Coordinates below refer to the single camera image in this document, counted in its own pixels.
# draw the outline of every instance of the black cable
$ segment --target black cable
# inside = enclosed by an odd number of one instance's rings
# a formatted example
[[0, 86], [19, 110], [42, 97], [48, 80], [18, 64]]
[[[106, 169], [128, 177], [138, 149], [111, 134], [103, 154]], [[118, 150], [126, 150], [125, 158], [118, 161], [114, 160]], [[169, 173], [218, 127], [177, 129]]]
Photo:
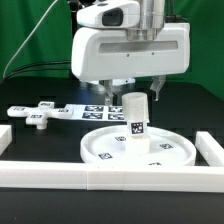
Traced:
[[28, 64], [28, 65], [24, 65], [24, 66], [21, 66], [19, 68], [12, 70], [8, 75], [10, 75], [11, 73], [17, 72], [17, 71], [22, 71], [27, 68], [32, 68], [32, 67], [36, 67], [36, 66], [64, 65], [64, 64], [71, 64], [71, 61], [51, 61], [51, 62], [37, 62], [37, 63], [33, 63], [33, 64]]
[[9, 75], [7, 75], [4, 79], [0, 81], [0, 85], [3, 84], [8, 79], [12, 78], [13, 76], [16, 76], [21, 73], [25, 72], [38, 72], [38, 71], [69, 71], [69, 68], [43, 68], [43, 69], [28, 69], [28, 70], [22, 70], [22, 71], [16, 71]]
[[174, 12], [174, 0], [170, 0], [170, 15], [171, 16], [175, 15], [175, 12]]

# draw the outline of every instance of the black tabletop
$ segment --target black tabletop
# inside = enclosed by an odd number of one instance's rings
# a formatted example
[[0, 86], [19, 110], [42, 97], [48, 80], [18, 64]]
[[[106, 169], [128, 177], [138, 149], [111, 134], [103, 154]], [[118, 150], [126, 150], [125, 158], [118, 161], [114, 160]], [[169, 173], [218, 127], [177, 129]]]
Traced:
[[[149, 94], [148, 88], [148, 83], [137, 83], [135, 91]], [[80, 88], [77, 80], [59, 78], [15, 78], [1, 85], [0, 123], [11, 124], [13, 130], [1, 160], [82, 162], [81, 138], [120, 124], [49, 119], [48, 128], [40, 131], [24, 118], [7, 116], [12, 105], [35, 107], [40, 101], [54, 101], [55, 107], [102, 105], [104, 95]], [[209, 131], [224, 145], [224, 102], [201, 86], [166, 83], [160, 100], [149, 105], [153, 127], [177, 132], [193, 143], [197, 131]], [[1, 188], [0, 208], [0, 223], [223, 223], [224, 195]]]

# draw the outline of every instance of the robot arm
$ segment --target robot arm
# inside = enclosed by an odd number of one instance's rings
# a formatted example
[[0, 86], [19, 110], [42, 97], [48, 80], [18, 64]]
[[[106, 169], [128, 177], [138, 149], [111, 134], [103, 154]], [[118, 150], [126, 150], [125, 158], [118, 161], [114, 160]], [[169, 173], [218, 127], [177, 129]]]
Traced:
[[189, 66], [188, 23], [164, 23], [165, 0], [108, 0], [78, 12], [83, 26], [72, 49], [72, 71], [81, 81], [153, 76], [159, 90], [169, 74]]

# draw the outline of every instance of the black and white tag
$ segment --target black and white tag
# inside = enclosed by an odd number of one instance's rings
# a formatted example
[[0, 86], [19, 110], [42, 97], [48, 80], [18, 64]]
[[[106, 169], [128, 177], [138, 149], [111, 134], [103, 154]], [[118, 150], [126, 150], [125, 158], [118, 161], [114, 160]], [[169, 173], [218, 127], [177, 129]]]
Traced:
[[170, 145], [170, 144], [168, 144], [168, 143], [166, 143], [166, 144], [161, 144], [161, 145], [159, 145], [161, 148], [163, 148], [163, 149], [172, 149], [173, 148], [173, 146], [172, 145]]
[[103, 118], [102, 113], [87, 113], [84, 112], [82, 115], [82, 118], [84, 119], [92, 119], [92, 120], [101, 120]]
[[150, 163], [149, 166], [162, 166], [161, 163], [157, 162], [157, 163]]
[[123, 113], [122, 107], [109, 107], [109, 112], [111, 113]]
[[68, 113], [69, 110], [66, 110], [66, 109], [59, 109], [58, 112], [59, 112], [59, 113]]
[[33, 119], [40, 119], [42, 118], [43, 115], [31, 115], [30, 118], [33, 118]]
[[124, 136], [115, 137], [115, 139], [119, 142], [125, 142], [126, 138]]
[[110, 153], [104, 153], [98, 155], [101, 159], [112, 159], [113, 157], [110, 155]]
[[49, 107], [51, 105], [51, 103], [41, 103], [40, 106], [42, 107]]
[[123, 121], [124, 120], [124, 115], [123, 114], [108, 114], [108, 120]]
[[102, 106], [86, 106], [85, 111], [89, 112], [102, 112], [103, 107]]
[[14, 110], [16, 111], [24, 111], [26, 108], [25, 107], [15, 107]]
[[133, 135], [143, 134], [144, 133], [143, 122], [131, 123], [131, 133]]

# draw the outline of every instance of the white block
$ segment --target white block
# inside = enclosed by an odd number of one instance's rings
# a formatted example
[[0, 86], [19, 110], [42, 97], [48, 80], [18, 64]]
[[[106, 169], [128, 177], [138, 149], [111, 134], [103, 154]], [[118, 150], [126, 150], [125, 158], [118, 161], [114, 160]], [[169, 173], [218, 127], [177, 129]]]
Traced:
[[12, 141], [11, 125], [0, 125], [0, 155]]
[[1, 161], [0, 187], [86, 189], [86, 164]]
[[195, 146], [209, 166], [224, 167], [224, 150], [208, 132], [197, 132]]

